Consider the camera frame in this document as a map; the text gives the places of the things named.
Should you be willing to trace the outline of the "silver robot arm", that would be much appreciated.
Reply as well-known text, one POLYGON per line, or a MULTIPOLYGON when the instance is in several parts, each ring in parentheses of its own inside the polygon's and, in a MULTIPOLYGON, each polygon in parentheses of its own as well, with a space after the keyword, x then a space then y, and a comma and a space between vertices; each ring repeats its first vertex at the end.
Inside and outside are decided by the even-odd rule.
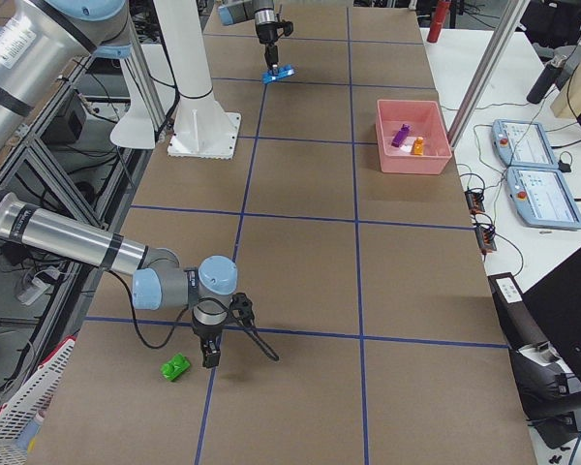
POLYGON ((219 18, 224 26, 230 26, 252 20, 257 38, 264 46, 264 58, 267 71, 277 76, 281 70, 277 42, 281 37, 288 37, 293 32, 293 23, 281 19, 275 12, 273 0, 240 0, 223 1, 218 8, 219 18))
MULTIPOLYGON (((241 117, 224 111, 214 96, 196 4, 158 1, 154 9, 175 86, 170 108, 161 105, 126 2, 17 2, 0 30, 0 150, 67 67, 111 49, 135 72, 152 140, 171 124, 171 156, 230 159, 241 117)), ((103 230, 84 199, 76 198, 69 210, 61 215, 0 187, 0 238, 130 276, 132 307, 190 313, 203 364, 216 366, 217 340, 236 289, 235 264, 213 256, 184 268, 168 250, 103 230)))

